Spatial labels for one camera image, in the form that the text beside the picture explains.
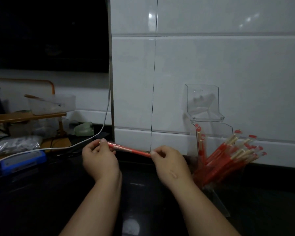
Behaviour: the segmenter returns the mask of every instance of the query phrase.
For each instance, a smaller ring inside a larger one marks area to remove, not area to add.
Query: plastic wrapper
[[[26,136],[20,138],[3,138],[0,140],[0,155],[14,154],[40,148],[42,137]]]

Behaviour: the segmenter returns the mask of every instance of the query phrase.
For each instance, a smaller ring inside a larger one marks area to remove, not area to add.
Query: forearm
[[[119,209],[121,181],[121,173],[99,179],[60,235],[111,235]]]
[[[190,236],[239,235],[193,182],[177,185],[172,192],[181,208]]]

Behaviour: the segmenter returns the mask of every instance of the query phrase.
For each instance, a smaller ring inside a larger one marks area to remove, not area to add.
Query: white cable
[[[109,80],[109,61],[108,61],[108,103],[107,103],[107,108],[106,108],[106,113],[105,113],[105,118],[104,118],[104,123],[103,123],[103,126],[102,126],[102,129],[98,132],[98,134],[100,134],[105,126],[105,121],[106,121],[106,116],[107,116],[107,112],[108,112],[108,107],[109,107],[109,102],[110,102],[110,80]],[[37,151],[44,151],[44,150],[62,150],[62,149],[70,149],[72,147],[75,147],[83,142],[86,142],[90,139],[92,139],[93,137],[97,136],[98,134],[82,141],[82,142],[79,142],[79,143],[76,143],[75,145],[73,146],[70,146],[70,147],[55,147],[55,148],[42,148],[42,149],[34,149],[34,150],[30,150],[30,151],[26,151],[26,152],[19,152],[19,153],[15,153],[15,154],[12,154],[12,155],[9,155],[7,157],[4,157],[2,159],[0,159],[0,161],[3,161],[5,159],[8,159],[10,157],[13,157],[13,156],[17,156],[17,155],[21,155],[21,154],[25,154],[25,153],[30,153],[30,152],[37,152]]]

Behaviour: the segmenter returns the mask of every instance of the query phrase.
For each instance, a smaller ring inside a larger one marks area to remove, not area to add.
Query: blue device
[[[1,170],[4,176],[47,161],[44,151],[29,152],[2,160]]]

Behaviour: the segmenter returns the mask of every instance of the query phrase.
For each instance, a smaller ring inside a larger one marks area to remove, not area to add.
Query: person's left hand
[[[83,148],[83,166],[95,181],[105,177],[118,177],[121,172],[115,154],[116,151],[109,148],[105,139],[97,139]]]

